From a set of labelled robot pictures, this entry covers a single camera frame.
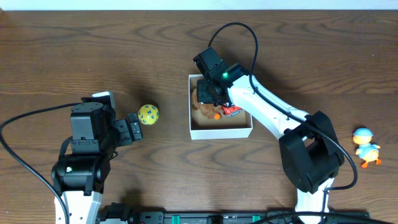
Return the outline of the yellow letter ball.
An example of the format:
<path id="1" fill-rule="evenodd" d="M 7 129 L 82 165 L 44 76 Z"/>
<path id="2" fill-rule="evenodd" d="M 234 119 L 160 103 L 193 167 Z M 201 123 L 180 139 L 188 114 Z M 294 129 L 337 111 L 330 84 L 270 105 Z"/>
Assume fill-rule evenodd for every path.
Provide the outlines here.
<path id="1" fill-rule="evenodd" d="M 150 104 L 141 106 L 138 111 L 139 121 L 147 126 L 155 124 L 159 119 L 159 115 L 159 109 L 156 106 Z"/>

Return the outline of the brown plush toy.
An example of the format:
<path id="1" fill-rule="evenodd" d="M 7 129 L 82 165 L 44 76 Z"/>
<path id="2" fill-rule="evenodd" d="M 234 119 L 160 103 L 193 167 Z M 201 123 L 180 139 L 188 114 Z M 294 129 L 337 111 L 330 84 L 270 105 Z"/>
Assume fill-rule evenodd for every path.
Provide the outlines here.
<path id="1" fill-rule="evenodd" d="M 214 106 L 212 104 L 202 104 L 197 100 L 197 89 L 194 88 L 191 95 L 192 109 L 199 110 L 202 116 L 208 119 L 221 119 L 221 106 Z"/>

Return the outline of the red toy truck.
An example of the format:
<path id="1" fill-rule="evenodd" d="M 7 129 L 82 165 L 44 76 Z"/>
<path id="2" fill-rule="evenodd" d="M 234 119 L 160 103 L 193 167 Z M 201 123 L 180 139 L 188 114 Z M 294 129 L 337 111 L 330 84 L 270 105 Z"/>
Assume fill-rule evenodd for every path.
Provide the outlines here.
<path id="1" fill-rule="evenodd" d="M 231 117 L 231 116 L 237 115 L 240 112 L 242 112 L 242 108 L 240 108 L 238 106 L 231 106 L 231 107 L 222 106 L 221 110 L 222 110 L 222 113 L 227 117 Z"/>

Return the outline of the yellow duck toy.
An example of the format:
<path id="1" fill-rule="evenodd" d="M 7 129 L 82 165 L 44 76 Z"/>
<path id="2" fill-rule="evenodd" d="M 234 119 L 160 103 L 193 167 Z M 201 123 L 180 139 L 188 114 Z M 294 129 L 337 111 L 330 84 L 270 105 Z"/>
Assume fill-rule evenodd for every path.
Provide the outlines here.
<path id="1" fill-rule="evenodd" d="M 355 150 L 356 155 L 364 162 L 361 167 L 366 169 L 370 162 L 380 165 L 382 161 L 379 158 L 379 149 L 377 144 L 372 144 L 373 133 L 368 128 L 358 128 L 353 133 L 353 142 L 358 146 Z"/>

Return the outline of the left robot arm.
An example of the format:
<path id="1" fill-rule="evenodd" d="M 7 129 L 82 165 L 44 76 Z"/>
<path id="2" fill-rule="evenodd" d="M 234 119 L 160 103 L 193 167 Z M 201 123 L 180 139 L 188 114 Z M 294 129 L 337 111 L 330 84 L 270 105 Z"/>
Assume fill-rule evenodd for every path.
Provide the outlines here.
<path id="1" fill-rule="evenodd" d="M 142 139 L 136 113 L 116 119 L 110 96 L 83 98 L 71 112 L 72 136 L 61 146 L 52 168 L 56 192 L 67 208 L 69 223 L 98 223 L 104 182 L 116 148 Z"/>

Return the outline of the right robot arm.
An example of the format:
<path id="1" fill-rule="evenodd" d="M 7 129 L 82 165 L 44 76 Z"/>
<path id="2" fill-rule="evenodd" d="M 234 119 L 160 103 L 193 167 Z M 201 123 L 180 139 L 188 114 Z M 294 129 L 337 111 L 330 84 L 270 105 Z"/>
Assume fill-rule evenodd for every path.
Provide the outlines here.
<path id="1" fill-rule="evenodd" d="M 197 101 L 237 106 L 255 117 L 279 141 L 283 170 L 297 188 L 296 211 L 328 212 L 326 190 L 345 162 L 329 117 L 290 106 L 240 64 L 229 66 L 212 47 L 193 61 L 204 76 L 197 82 Z"/>

